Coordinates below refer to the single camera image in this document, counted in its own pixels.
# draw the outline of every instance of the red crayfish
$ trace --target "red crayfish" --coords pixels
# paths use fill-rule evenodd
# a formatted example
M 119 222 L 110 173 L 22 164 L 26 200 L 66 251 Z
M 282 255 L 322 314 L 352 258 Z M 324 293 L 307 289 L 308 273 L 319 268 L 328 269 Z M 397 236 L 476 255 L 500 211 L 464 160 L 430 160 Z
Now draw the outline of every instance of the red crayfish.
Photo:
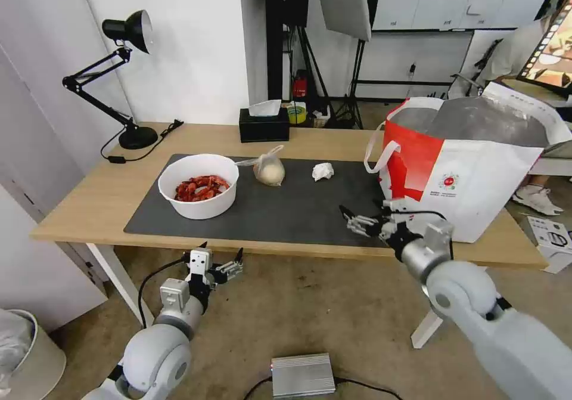
M 189 178 L 175 188 L 175 200 L 202 201 L 218 196 L 229 187 L 228 182 L 218 175 L 204 175 Z

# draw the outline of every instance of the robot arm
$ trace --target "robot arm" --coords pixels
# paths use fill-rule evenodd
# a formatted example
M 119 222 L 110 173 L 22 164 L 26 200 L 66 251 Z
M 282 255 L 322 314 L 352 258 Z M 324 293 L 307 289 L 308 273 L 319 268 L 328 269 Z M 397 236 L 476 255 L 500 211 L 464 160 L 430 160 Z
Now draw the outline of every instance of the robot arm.
M 461 329 L 483 368 L 510 398 L 570 398 L 570 348 L 538 320 L 516 311 L 481 268 L 452 260 L 450 223 L 439 219 L 427 224 L 425 235 L 412 233 L 403 200 L 384 201 L 373 218 L 340 209 L 350 230 L 378 236 L 396 251 L 431 307 Z
M 242 255 L 241 249 L 233 261 L 217 265 L 207 248 L 186 253 L 189 275 L 161 285 L 163 309 L 154 325 L 131 338 L 122 360 L 83 400 L 166 399 L 189 369 L 190 343 L 210 292 L 243 271 Z

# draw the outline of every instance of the screen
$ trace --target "screen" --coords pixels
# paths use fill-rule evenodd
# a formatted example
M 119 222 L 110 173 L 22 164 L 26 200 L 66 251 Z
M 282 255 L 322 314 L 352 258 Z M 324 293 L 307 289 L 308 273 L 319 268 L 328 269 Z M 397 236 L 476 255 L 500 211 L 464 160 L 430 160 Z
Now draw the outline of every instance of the screen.
M 572 92 L 572 0 L 566 0 L 530 56 L 518 80 Z

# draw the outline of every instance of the lamp shade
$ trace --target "lamp shade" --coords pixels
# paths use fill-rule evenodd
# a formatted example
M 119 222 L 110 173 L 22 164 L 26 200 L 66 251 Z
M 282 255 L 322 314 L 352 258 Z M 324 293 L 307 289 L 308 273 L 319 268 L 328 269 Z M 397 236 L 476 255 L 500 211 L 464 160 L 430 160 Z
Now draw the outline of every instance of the lamp shade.
M 101 28 L 114 41 L 129 41 L 134 47 L 149 53 L 153 44 L 153 27 L 145 10 L 136 11 L 127 20 L 104 20 Z

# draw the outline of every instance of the white sneaker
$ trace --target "white sneaker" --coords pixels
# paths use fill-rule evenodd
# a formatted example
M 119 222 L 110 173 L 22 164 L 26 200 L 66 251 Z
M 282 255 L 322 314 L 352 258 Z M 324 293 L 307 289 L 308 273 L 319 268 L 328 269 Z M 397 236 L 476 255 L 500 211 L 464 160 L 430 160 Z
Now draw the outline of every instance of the white sneaker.
M 548 197 L 549 193 L 549 188 L 542 188 L 540 185 L 529 184 L 519 188 L 516 193 L 512 195 L 512 200 L 528 206 L 544 215 L 558 215 L 558 212 L 563 212 L 564 209 L 551 202 Z

